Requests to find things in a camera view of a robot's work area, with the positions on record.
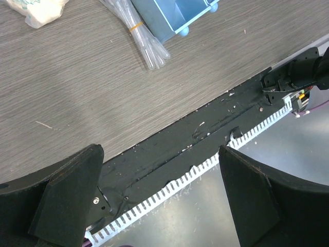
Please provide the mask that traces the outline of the blue compartment box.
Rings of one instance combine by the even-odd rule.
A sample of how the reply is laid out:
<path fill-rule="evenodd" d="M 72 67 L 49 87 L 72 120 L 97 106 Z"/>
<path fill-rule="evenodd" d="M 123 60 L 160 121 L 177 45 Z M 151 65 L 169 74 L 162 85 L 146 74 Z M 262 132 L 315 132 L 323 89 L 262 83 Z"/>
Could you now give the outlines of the blue compartment box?
<path fill-rule="evenodd" d="M 134 0 L 132 3 L 161 43 L 177 34 L 187 36 L 189 25 L 205 13 L 218 9 L 218 0 Z"/>

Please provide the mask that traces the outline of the crumpled plastic bag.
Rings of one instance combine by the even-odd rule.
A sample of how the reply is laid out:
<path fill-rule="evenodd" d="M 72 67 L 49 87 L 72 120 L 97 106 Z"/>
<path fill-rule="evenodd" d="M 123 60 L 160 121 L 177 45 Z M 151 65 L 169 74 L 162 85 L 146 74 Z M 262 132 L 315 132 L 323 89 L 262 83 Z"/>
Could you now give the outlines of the crumpled plastic bag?
<path fill-rule="evenodd" d="M 58 19 L 69 0 L 7 0 L 1 1 L 25 16 L 25 23 L 38 29 Z"/>

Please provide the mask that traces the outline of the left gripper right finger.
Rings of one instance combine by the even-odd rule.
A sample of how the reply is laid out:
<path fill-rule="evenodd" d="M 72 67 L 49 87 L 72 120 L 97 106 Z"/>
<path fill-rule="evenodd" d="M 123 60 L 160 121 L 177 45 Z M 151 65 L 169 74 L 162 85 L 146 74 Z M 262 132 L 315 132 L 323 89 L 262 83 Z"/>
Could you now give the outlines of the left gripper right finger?
<path fill-rule="evenodd" d="M 220 169 L 240 246 L 328 246 L 328 186 L 220 146 Z"/>

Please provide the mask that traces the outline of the bundle of plastic pipettes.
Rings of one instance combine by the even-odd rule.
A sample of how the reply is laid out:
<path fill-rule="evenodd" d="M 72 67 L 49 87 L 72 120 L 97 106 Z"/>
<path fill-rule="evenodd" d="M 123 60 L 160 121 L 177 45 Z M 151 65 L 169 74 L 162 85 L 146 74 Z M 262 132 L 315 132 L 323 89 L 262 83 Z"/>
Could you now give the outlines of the bundle of plastic pipettes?
<path fill-rule="evenodd" d="M 164 67 L 166 60 L 170 59 L 170 53 L 143 23 L 132 2 L 104 0 L 101 3 L 128 28 L 148 68 L 154 70 Z"/>

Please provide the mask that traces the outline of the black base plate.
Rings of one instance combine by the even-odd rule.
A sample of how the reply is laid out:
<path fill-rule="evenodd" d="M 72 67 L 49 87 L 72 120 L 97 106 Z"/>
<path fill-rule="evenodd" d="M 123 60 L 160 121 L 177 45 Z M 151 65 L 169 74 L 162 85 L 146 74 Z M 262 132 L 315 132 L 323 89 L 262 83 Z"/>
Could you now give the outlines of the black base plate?
<path fill-rule="evenodd" d="M 269 69 L 103 164 L 87 225 L 98 230 L 283 107 L 263 94 Z"/>

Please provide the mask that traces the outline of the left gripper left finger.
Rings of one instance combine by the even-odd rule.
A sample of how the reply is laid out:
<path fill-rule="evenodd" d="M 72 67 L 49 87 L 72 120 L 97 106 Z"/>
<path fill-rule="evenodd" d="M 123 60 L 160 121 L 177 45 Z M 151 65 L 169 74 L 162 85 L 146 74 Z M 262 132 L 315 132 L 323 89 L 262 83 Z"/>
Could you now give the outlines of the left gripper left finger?
<path fill-rule="evenodd" d="M 1 246 L 82 246 L 104 150 L 75 154 L 1 184 Z"/>

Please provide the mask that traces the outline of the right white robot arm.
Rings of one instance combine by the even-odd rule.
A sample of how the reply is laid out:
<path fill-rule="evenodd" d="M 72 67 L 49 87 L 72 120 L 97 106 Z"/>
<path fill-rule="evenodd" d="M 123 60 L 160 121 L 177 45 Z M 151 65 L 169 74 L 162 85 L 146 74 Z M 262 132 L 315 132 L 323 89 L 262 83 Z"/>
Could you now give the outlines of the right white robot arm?
<path fill-rule="evenodd" d="M 317 47 L 299 54 L 291 61 L 272 69 L 263 79 L 263 94 L 270 104 L 284 95 L 312 86 L 328 89 L 328 50 L 319 55 Z"/>

